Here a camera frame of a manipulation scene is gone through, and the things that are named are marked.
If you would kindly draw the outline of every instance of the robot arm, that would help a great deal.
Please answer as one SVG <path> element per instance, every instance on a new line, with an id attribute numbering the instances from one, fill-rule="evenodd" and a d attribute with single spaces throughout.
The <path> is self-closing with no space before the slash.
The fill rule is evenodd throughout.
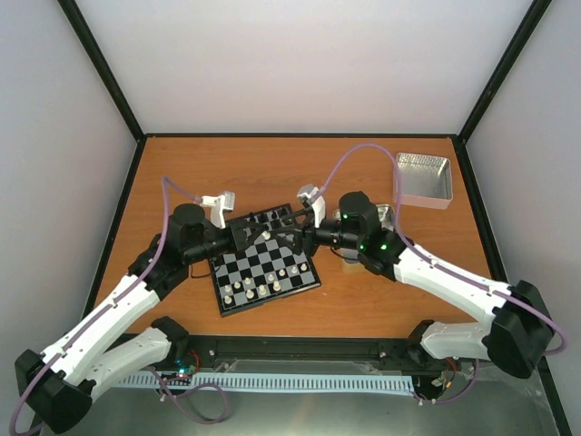
<path id="1" fill-rule="evenodd" d="M 143 281 L 126 291 L 148 267 L 159 235 L 111 294 L 77 326 L 41 353 L 27 350 L 16 360 L 21 395 L 36 374 L 45 370 L 26 402 L 54 432 L 71 429 L 93 401 L 127 375 L 168 357 L 181 359 L 188 332 L 167 317 L 156 320 L 131 341 L 106 351 L 137 318 L 186 280 L 191 264 L 244 250 L 265 230 L 263 224 L 241 221 L 217 227 L 205 219 L 197 204 L 176 207 L 168 221 L 162 254 Z"/>
<path id="2" fill-rule="evenodd" d="M 432 293 L 476 320 L 465 324 L 421 322 L 409 337 L 415 345 L 410 348 L 416 351 L 410 357 L 417 363 L 450 356 L 486 359 L 515 377 L 528 378 L 554 336 L 535 315 L 502 298 L 504 294 L 520 300 L 549 317 L 535 286 L 523 281 L 516 286 L 492 281 L 439 259 L 410 239 L 405 243 L 396 232 L 381 226 L 377 206 L 362 192 L 341 197 L 339 220 L 304 222 L 295 229 L 280 229 L 277 238 L 294 233 L 294 246 L 311 255 L 320 245 L 356 250 L 368 271 Z"/>

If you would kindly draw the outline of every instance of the white wall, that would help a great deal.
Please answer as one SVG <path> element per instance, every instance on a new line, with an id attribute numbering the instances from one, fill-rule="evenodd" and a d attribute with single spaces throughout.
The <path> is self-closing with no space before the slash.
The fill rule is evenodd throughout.
<path id="1" fill-rule="evenodd" d="M 134 141 L 58 4 L 22 0 L 2 9 L 0 434 L 7 434 L 15 358 L 42 350 L 80 319 Z"/>
<path id="2" fill-rule="evenodd" d="M 581 434 L 581 3 L 553 2 L 468 143 L 512 281 L 537 285 L 571 338 L 549 359 Z"/>
<path id="3" fill-rule="evenodd" d="M 531 0 L 80 0 L 146 132 L 459 132 Z"/>

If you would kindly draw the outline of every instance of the gray floor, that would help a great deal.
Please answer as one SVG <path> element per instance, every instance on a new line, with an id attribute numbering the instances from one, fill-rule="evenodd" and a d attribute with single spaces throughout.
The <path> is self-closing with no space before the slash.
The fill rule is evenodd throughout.
<path id="1" fill-rule="evenodd" d="M 455 382 L 457 389 L 461 382 Z M 66 434 L 100 435 L 558 435 L 540 380 L 486 368 L 472 392 L 449 405 L 419 407 L 411 398 L 368 394 L 229 393 L 231 417 L 204 426 L 189 421 L 153 390 L 111 389 Z M 221 412 L 215 392 L 185 404 Z"/>

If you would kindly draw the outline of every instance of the black edge trim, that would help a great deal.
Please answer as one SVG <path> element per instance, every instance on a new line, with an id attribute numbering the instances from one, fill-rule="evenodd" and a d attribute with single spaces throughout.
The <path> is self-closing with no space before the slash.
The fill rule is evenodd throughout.
<path id="1" fill-rule="evenodd" d="M 97 73 L 101 77 L 105 88 L 107 88 L 111 98 L 113 98 L 113 101 L 133 135 L 133 138 L 135 138 L 135 141 L 141 141 L 144 138 L 143 130 L 137 122 L 129 103 L 127 103 L 121 87 L 117 84 L 117 80 L 107 64 L 97 41 L 94 39 L 89 25 L 84 20 L 78 4 L 74 0 L 58 0 L 58 3 L 73 27 L 74 32 L 78 36 L 79 41 L 83 45 L 85 52 L 91 59 L 94 69 L 97 70 Z"/>
<path id="2" fill-rule="evenodd" d="M 99 289 L 101 288 L 101 281 L 103 280 L 105 270 L 107 269 L 109 256 L 111 255 L 111 251 L 113 249 L 115 237 L 117 236 L 117 231 L 119 230 L 119 225 L 121 224 L 121 219 L 123 218 L 125 205 L 127 204 L 127 200 L 129 199 L 129 194 L 133 186 L 133 180 L 135 180 L 135 175 L 137 174 L 137 169 L 139 168 L 139 162 L 142 159 L 146 141 L 147 141 L 146 139 L 142 139 L 137 143 L 137 146 L 135 148 L 135 153 L 133 154 L 133 159 L 131 160 L 131 165 L 129 166 L 129 172 L 127 173 L 127 178 L 125 179 L 125 183 L 123 184 L 123 189 L 121 191 L 121 196 L 119 197 L 119 203 L 117 204 L 117 209 L 115 209 L 113 222 L 111 223 L 109 234 L 107 234 L 107 240 L 105 241 L 103 254 L 101 255 L 99 265 L 97 266 L 97 271 L 94 275 L 93 285 L 91 286 L 89 297 L 87 298 L 86 305 L 84 306 L 83 317 L 91 313 L 91 311 L 94 308 L 94 303 L 97 299 L 97 294 L 99 293 Z"/>
<path id="3" fill-rule="evenodd" d="M 456 134 L 147 134 L 148 138 L 451 138 Z"/>
<path id="4" fill-rule="evenodd" d="M 569 422 L 566 419 L 565 411 L 563 410 L 563 404 L 561 404 L 561 399 L 556 391 L 553 376 L 551 375 L 551 371 L 548 369 L 546 358 L 543 357 L 541 359 L 537 365 L 537 370 L 541 376 L 543 388 L 545 388 L 545 394 L 547 395 L 548 403 L 551 406 L 551 411 L 553 412 L 553 417 L 555 418 L 555 424 L 559 430 L 559 434 L 561 436 L 573 436 L 573 432 L 569 427 Z"/>
<path id="5" fill-rule="evenodd" d="M 462 127 L 462 130 L 458 135 L 463 146 L 466 145 L 468 139 L 470 139 L 470 136 L 476 130 L 478 123 L 480 123 L 484 113 L 497 94 L 498 89 L 503 84 L 512 66 L 517 61 L 520 52 L 522 52 L 527 44 L 528 38 L 530 38 L 535 31 L 535 28 L 550 4 L 551 0 L 534 0 L 528 8 L 517 31 L 510 40 L 510 43 L 508 43 L 505 53 L 502 54 L 497 67 L 488 79 L 487 85 L 484 87 L 482 94 L 478 98 L 472 112 L 464 124 L 464 127 Z"/>
<path id="6" fill-rule="evenodd" d="M 480 190 L 478 189 L 478 184 L 474 175 L 474 170 L 472 169 L 472 164 L 470 163 L 468 152 L 466 147 L 460 142 L 459 137 L 454 138 L 453 141 L 460 171 L 462 172 L 462 178 L 464 179 L 464 185 L 468 192 L 468 199 L 472 206 L 472 213 L 474 214 L 478 233 L 480 234 L 480 241 L 482 242 L 484 254 L 487 258 L 488 269 L 490 270 L 490 274 L 494 280 L 507 282 L 507 273 L 500 258 L 500 251 L 498 250 L 497 242 L 492 233 L 492 227 L 490 226 L 486 208 L 482 201 Z M 563 436 L 572 435 L 573 433 L 571 432 L 569 423 L 566 419 L 565 411 L 563 410 L 563 405 L 561 404 L 561 400 L 556 391 L 555 382 L 553 381 L 551 371 L 548 368 L 546 358 L 543 357 L 541 359 L 537 366 L 537 370 L 541 377 L 541 381 L 543 382 L 543 387 L 545 388 L 545 393 L 549 405 L 551 406 L 551 411 L 553 412 L 553 417 L 555 418 L 555 423 L 559 433 Z"/>

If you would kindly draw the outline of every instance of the aluminum tray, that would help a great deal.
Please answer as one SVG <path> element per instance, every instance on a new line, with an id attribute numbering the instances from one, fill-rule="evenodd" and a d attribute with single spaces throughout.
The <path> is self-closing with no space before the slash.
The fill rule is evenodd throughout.
<path id="1" fill-rule="evenodd" d="M 452 172 L 446 157 L 424 154 L 398 154 L 401 174 L 401 203 L 411 206 L 447 209 L 452 201 Z"/>

